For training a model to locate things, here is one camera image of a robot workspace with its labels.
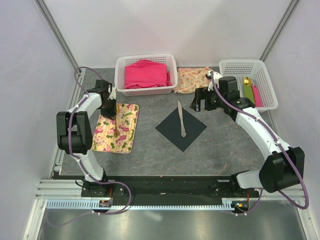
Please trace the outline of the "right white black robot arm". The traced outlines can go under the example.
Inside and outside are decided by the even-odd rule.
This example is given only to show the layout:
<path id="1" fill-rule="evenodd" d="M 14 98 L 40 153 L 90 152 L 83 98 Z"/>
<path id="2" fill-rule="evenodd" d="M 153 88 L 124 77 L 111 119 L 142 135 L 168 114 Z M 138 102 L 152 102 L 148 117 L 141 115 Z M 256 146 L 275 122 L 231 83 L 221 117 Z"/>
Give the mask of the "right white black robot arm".
<path id="1" fill-rule="evenodd" d="M 232 175 L 234 181 L 229 184 L 230 193 L 240 197 L 250 188 L 274 193 L 300 184 L 304 174 L 304 151 L 282 140 L 262 119 L 255 104 L 240 96 L 235 77 L 222 77 L 217 72 L 209 72 L 205 76 L 209 85 L 195 90 L 190 108 L 200 112 L 201 101 L 204 101 L 206 111 L 222 109 L 245 130 L 264 157 L 260 170 Z"/>

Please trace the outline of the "silver table knife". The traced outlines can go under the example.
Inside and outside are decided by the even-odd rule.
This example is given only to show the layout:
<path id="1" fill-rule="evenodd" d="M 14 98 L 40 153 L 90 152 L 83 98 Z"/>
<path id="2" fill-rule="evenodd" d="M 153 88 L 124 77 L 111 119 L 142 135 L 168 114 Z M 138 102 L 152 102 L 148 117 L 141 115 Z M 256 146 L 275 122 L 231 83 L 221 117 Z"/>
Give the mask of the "silver table knife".
<path id="1" fill-rule="evenodd" d="M 180 101 L 177 101 L 177 108 L 178 108 L 178 115 L 179 115 L 179 119 L 180 119 L 181 136 L 183 138 L 185 138 L 187 134 L 186 134 L 185 126 L 184 126 L 183 109 L 182 109 L 182 105 L 181 105 Z"/>

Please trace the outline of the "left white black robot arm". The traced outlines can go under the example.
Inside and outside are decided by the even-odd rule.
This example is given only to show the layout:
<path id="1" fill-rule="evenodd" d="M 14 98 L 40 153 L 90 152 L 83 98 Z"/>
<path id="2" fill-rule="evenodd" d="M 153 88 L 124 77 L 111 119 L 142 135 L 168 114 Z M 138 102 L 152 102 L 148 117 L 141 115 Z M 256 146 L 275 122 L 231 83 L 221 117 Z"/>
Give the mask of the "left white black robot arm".
<path id="1" fill-rule="evenodd" d="M 98 164 L 92 150 L 93 133 L 90 117 L 96 110 L 108 120 L 117 117 L 116 88 L 106 80 L 98 79 L 95 87 L 87 90 L 81 100 L 68 111 L 56 115 L 57 145 L 71 156 L 81 168 L 86 182 L 93 183 L 92 191 L 99 197 L 110 191 L 107 175 Z"/>

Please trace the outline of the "gold spoon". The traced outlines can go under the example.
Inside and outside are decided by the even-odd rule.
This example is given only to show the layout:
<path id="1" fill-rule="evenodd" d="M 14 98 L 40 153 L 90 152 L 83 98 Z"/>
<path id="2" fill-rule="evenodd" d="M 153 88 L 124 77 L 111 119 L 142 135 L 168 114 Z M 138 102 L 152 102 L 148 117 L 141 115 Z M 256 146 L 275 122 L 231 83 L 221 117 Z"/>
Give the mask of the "gold spoon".
<path id="1" fill-rule="evenodd" d="M 118 125 L 119 125 L 119 119 L 118 119 L 118 117 L 116 117 L 115 124 L 114 124 L 114 133 L 113 133 L 113 136 L 115 138 L 119 135 Z"/>

